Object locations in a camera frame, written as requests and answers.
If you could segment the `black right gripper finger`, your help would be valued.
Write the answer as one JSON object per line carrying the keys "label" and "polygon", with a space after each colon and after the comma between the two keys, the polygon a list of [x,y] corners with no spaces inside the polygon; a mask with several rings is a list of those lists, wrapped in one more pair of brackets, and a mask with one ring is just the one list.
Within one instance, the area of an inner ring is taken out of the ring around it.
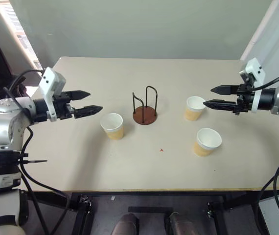
{"label": "black right gripper finger", "polygon": [[224,110],[224,111],[234,111],[236,109],[237,104],[231,101],[212,99],[204,101],[203,104],[214,110]]}
{"label": "black right gripper finger", "polygon": [[239,85],[220,85],[212,88],[210,91],[219,95],[237,94]]}

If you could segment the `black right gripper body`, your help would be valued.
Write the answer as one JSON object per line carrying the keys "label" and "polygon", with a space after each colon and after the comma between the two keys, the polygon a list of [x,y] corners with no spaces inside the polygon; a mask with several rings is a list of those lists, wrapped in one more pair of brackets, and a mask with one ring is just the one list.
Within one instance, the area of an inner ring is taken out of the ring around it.
{"label": "black right gripper body", "polygon": [[255,96],[255,92],[251,90],[250,86],[240,84],[236,92],[237,100],[233,110],[235,115],[239,115],[241,112],[248,112],[252,109],[252,103]]}

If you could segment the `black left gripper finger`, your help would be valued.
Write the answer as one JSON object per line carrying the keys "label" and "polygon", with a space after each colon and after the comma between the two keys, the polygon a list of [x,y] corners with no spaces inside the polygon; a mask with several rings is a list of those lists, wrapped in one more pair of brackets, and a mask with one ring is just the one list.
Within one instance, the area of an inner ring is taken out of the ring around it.
{"label": "black left gripper finger", "polygon": [[93,116],[99,113],[102,109],[103,109],[102,106],[90,105],[80,109],[75,109],[73,114],[74,114],[74,118],[83,118],[83,117]]}
{"label": "black left gripper finger", "polygon": [[88,96],[90,96],[91,94],[85,91],[81,91],[81,90],[76,90],[76,91],[71,91],[70,92],[70,99],[71,100],[82,100]]}

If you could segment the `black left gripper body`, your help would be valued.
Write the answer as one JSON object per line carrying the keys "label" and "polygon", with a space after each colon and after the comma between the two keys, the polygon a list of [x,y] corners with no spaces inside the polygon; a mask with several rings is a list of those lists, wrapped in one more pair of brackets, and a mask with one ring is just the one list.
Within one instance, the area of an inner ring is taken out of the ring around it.
{"label": "black left gripper body", "polygon": [[60,120],[71,118],[75,115],[75,109],[70,102],[75,98],[75,91],[61,92],[60,95],[53,95],[53,106]]}

